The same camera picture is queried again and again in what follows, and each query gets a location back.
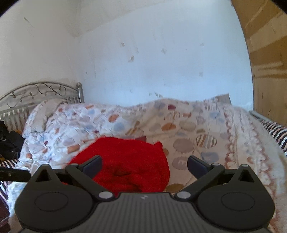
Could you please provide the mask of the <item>metal bed headboard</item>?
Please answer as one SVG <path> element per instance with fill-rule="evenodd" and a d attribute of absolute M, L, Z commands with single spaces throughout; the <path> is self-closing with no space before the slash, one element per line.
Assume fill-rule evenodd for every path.
<path fill-rule="evenodd" d="M 31 82 L 1 96 L 1 121 L 8 131 L 21 132 L 32 110 L 42 101 L 64 99 L 68 103 L 83 103 L 81 83 L 75 87 L 60 82 Z"/>

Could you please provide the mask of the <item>black clothes pile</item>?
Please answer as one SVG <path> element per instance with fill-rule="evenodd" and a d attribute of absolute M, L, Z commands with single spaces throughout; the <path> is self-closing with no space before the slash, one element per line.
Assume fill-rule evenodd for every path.
<path fill-rule="evenodd" d="M 1 162 L 19 159 L 24 138 L 18 132 L 8 131 L 8 128 L 2 120 L 0 125 L 0 139 Z"/>

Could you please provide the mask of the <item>patterned quilt with circles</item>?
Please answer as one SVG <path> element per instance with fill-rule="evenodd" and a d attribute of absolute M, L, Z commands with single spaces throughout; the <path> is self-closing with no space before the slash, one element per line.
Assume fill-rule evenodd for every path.
<path fill-rule="evenodd" d="M 65 167 L 104 136 L 160 142 L 170 167 L 166 190 L 171 193 L 195 180 L 186 167 L 189 155 L 231 169 L 248 164 L 275 203 L 269 229 L 286 232 L 286 156 L 263 124 L 242 108 L 213 99 L 160 99 L 131 107 L 50 100 L 33 109 L 22 135 L 16 168 L 31 173 L 41 164 Z"/>

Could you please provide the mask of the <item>striped bed sheet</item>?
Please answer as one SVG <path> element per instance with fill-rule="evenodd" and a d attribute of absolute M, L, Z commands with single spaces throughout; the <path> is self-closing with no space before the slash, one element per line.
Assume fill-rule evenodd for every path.
<path fill-rule="evenodd" d="M 262 116 L 261 114 L 257 113 L 256 111 L 250 111 L 250 114 L 263 125 L 265 130 L 269 133 L 270 136 L 273 137 L 275 142 L 278 144 L 278 146 L 281 148 L 281 150 L 284 152 L 284 155 L 286 156 L 287 154 L 286 126 L 274 122 L 269 118 L 266 118 L 265 116 Z"/>

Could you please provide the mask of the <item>red knit sweater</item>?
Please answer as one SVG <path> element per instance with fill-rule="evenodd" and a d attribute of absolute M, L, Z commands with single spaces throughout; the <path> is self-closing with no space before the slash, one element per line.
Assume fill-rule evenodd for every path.
<path fill-rule="evenodd" d="M 168 185 L 170 169 L 161 142 L 102 137 L 71 163 L 80 165 L 97 155 L 102 158 L 102 168 L 92 179 L 114 195 L 163 192 Z"/>

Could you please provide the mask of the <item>grey pillow corner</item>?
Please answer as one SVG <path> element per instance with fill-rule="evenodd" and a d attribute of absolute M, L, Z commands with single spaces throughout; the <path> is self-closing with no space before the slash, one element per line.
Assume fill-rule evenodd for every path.
<path fill-rule="evenodd" d="M 223 94 L 215 97 L 218 102 L 231 105 L 230 94 Z"/>

